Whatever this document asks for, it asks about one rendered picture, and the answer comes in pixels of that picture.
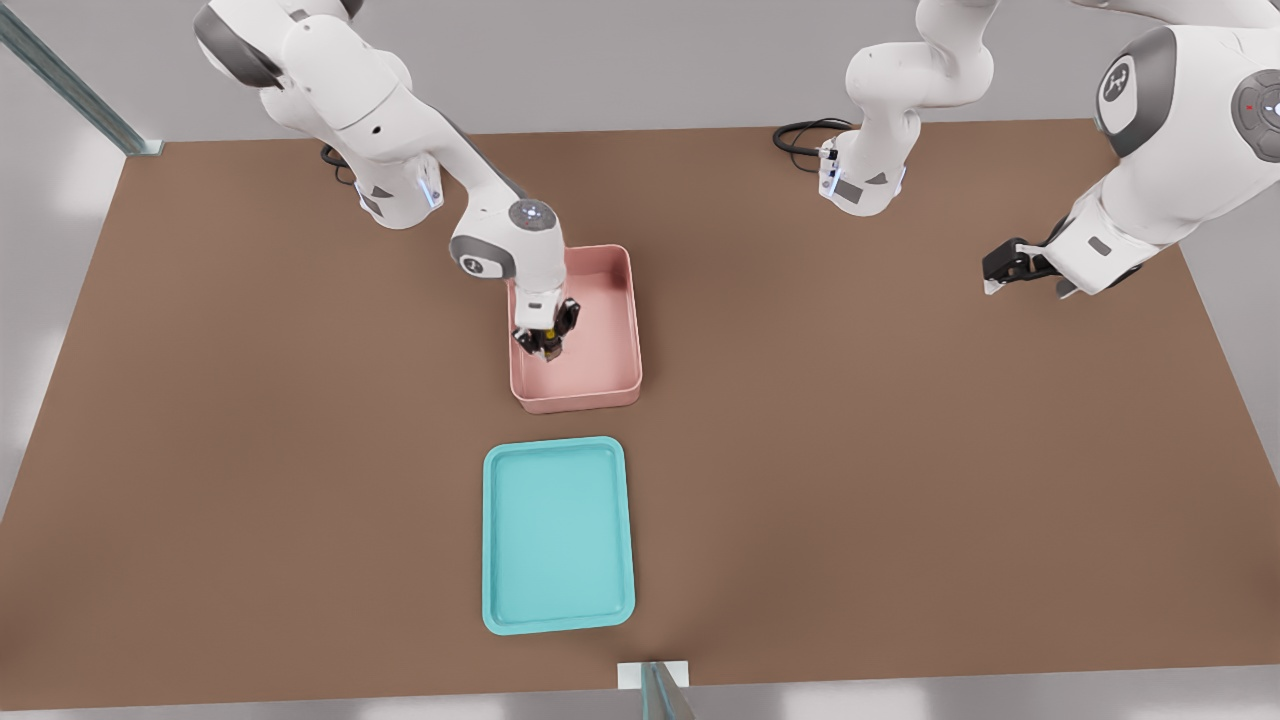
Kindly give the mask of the pink open box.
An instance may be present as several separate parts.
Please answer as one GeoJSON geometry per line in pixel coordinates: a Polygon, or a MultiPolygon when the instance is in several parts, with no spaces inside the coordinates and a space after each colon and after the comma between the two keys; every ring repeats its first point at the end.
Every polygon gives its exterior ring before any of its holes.
{"type": "Polygon", "coordinates": [[[568,247],[564,293],[582,310],[553,361],[509,347],[509,388],[531,414],[573,413],[634,404],[643,360],[627,250],[568,247]]]}

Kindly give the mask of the pale blue-green tray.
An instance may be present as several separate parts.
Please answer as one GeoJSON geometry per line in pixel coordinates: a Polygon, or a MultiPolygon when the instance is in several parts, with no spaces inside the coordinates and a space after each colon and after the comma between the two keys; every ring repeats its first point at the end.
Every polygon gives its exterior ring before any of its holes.
{"type": "Polygon", "coordinates": [[[636,606],[625,448],[498,445],[483,464],[481,615],[495,635],[626,623],[636,606]]]}

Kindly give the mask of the silver frame post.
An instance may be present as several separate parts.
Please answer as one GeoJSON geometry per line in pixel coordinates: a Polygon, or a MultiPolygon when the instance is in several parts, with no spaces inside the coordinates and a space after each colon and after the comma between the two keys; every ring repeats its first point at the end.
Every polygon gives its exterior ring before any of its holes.
{"type": "Polygon", "coordinates": [[[0,0],[0,44],[127,156],[157,156],[161,140],[143,138],[0,0]]]}
{"type": "Polygon", "coordinates": [[[690,687],[687,661],[623,662],[616,667],[620,689],[640,691],[643,720],[696,720],[685,694],[690,687]]]}

